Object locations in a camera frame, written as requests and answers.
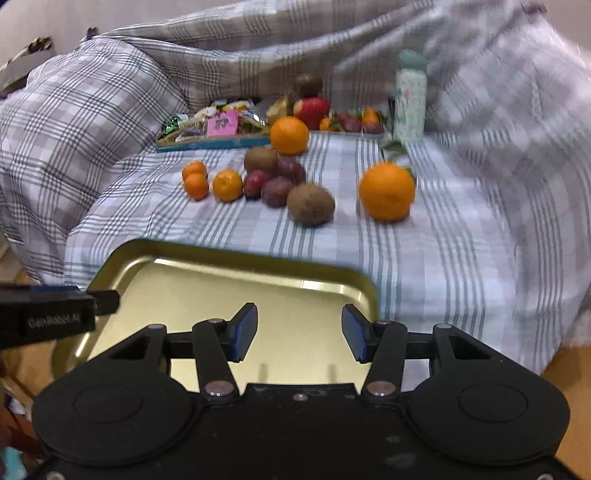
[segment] pink package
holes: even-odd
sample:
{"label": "pink package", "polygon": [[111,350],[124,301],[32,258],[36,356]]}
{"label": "pink package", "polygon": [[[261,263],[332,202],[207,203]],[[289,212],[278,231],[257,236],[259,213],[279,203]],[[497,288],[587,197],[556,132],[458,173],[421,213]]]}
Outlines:
{"label": "pink package", "polygon": [[208,137],[225,137],[236,135],[236,132],[238,132],[238,112],[236,110],[222,112],[207,121]]}

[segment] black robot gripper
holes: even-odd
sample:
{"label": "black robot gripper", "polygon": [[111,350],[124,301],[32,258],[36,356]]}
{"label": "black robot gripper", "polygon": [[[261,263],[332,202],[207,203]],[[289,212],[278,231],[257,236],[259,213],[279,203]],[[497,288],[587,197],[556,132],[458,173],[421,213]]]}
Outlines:
{"label": "black robot gripper", "polygon": [[[191,332],[149,325],[51,384],[33,408],[48,459],[30,478],[576,479],[554,458],[569,423],[561,392],[451,325],[409,333],[349,304],[342,332],[371,363],[359,393],[248,384],[240,394],[228,362],[245,358],[257,326],[252,303]],[[170,378],[172,359],[195,360],[199,393]],[[406,359],[431,366],[410,392]]]}

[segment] metal bolt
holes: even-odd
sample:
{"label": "metal bolt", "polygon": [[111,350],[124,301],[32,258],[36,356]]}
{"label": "metal bolt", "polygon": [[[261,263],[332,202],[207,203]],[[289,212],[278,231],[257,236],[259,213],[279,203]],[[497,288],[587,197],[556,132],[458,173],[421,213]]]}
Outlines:
{"label": "metal bolt", "polygon": [[367,385],[368,392],[376,397],[386,397],[396,392],[396,386],[392,382],[386,382],[384,380],[376,380]]}
{"label": "metal bolt", "polygon": [[227,380],[214,380],[205,385],[205,391],[212,397],[223,397],[234,391],[234,385]]}

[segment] tray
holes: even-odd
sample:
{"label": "tray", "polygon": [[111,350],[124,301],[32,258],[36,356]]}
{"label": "tray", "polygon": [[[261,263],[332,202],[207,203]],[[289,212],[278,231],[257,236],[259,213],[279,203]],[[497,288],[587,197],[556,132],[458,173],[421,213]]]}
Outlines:
{"label": "tray", "polygon": [[[241,389],[248,382],[363,384],[368,365],[355,362],[340,329],[343,305],[377,316],[375,286],[347,268],[221,249],[133,240],[109,257],[89,288],[115,288],[117,314],[97,330],[57,342],[55,378],[151,323],[189,331],[209,318],[230,319],[248,301],[259,328],[241,364],[230,364]],[[172,362],[171,376],[197,391],[195,363]]]}

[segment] black circular disc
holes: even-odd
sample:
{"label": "black circular disc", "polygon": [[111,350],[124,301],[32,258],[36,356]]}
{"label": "black circular disc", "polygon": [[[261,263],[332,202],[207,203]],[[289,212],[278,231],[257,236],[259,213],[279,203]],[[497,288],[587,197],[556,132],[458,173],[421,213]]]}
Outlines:
{"label": "black circular disc", "polygon": [[130,361],[114,363],[88,363],[37,397],[35,431],[57,456],[79,465],[127,465],[182,433],[193,412],[184,387]]}
{"label": "black circular disc", "polygon": [[479,465],[514,465],[554,453],[569,425],[558,389],[497,361],[458,361],[410,395],[409,418],[437,450]]}

